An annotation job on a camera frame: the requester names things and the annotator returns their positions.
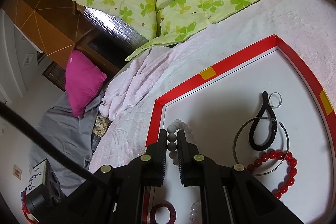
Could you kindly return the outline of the pink fleece blanket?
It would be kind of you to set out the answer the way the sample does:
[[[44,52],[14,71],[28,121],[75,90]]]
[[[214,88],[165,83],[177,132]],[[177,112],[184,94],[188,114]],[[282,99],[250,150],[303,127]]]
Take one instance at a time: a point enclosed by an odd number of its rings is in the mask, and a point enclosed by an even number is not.
[[[162,94],[274,34],[306,62],[335,102],[335,1],[261,0],[173,48],[145,51],[116,74],[100,107],[112,124],[93,153],[90,172],[143,153],[154,102]]]

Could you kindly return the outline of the floral patterned cloth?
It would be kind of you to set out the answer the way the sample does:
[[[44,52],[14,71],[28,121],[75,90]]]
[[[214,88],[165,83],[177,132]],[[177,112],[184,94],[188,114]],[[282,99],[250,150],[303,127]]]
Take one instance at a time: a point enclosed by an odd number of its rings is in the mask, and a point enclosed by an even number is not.
[[[98,115],[94,122],[93,133],[102,138],[107,132],[111,123],[112,122],[108,118]]]

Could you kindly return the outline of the silver foil insulation panel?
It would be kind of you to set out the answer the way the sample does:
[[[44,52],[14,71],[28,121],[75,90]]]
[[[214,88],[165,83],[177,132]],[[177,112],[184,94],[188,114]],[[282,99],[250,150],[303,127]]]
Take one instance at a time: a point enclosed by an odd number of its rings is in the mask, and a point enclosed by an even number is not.
[[[138,31],[119,17],[89,7],[84,7],[82,14],[96,27],[114,38],[129,53],[148,42]]]

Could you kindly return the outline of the silver bangle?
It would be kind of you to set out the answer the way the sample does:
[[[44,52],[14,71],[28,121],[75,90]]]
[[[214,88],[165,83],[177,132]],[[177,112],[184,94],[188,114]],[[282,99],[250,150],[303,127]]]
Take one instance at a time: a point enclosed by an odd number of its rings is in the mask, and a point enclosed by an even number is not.
[[[286,136],[286,150],[285,150],[285,156],[283,159],[281,159],[281,161],[273,168],[271,169],[270,171],[266,172],[266,173],[252,173],[254,176],[266,176],[268,174],[271,174],[273,172],[275,172],[285,161],[285,157],[288,155],[288,152],[289,152],[289,148],[290,148],[290,140],[289,140],[289,135],[288,135],[288,132],[284,126],[283,123],[278,123],[276,121],[276,119],[274,118],[271,118],[271,117],[253,117],[249,120],[247,120],[240,128],[239,130],[237,131],[236,135],[235,135],[235,138],[234,138],[234,141],[233,141],[233,144],[232,144],[232,155],[234,157],[234,161],[235,161],[235,164],[240,164],[239,160],[238,160],[238,157],[237,157],[237,154],[236,154],[236,144],[237,144],[237,141],[238,141],[238,138],[240,136],[240,134],[242,133],[242,131],[244,130],[244,128],[250,124],[251,122],[255,121],[255,120],[261,120],[261,119],[267,119],[271,122],[276,122],[276,126],[279,124],[282,128],[282,130],[284,131],[285,133],[285,136]]]

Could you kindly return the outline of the grey bed sheet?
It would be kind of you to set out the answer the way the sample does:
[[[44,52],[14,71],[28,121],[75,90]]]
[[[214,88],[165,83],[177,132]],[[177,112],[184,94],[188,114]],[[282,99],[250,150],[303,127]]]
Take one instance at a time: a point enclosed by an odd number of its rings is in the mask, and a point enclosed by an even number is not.
[[[104,91],[101,91],[86,106],[84,115],[76,118],[70,107],[68,93],[65,92],[56,104],[42,115],[36,126],[36,130],[45,139],[84,169],[89,169],[92,155],[100,142],[100,137],[93,133],[93,128],[104,95]],[[44,159],[49,161],[60,182],[60,188],[66,196],[69,196],[85,181],[33,143],[29,152],[30,172]]]

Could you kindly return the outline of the red shallow box tray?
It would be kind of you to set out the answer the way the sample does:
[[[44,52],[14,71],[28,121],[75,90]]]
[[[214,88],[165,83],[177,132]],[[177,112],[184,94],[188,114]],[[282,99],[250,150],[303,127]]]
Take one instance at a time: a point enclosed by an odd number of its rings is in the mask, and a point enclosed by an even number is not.
[[[278,123],[297,159],[295,182],[281,202],[304,223],[330,223],[335,214],[335,109],[312,70],[276,35],[226,57],[155,100],[147,144],[159,130],[179,119],[201,154],[232,166],[232,144],[239,128],[253,118],[268,92]],[[247,166],[259,152],[248,141],[251,127],[241,132],[236,154]],[[271,148],[286,149],[278,124]]]

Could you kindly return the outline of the brown wooden headboard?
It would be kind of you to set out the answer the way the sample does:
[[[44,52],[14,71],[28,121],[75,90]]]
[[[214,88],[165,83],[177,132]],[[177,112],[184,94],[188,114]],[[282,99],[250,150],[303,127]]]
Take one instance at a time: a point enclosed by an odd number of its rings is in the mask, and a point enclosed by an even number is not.
[[[3,9],[17,28],[52,61],[66,68],[74,50],[82,52],[108,76],[119,68],[99,55],[89,42],[102,32],[70,0],[5,0]]]

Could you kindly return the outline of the magenta pillow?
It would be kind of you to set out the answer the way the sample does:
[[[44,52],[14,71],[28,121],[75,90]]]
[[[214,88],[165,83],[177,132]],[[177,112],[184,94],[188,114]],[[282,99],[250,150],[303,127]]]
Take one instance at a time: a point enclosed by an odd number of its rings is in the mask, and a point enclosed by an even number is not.
[[[66,92],[74,117],[82,116],[100,93],[107,75],[82,52],[73,51],[66,67]]]

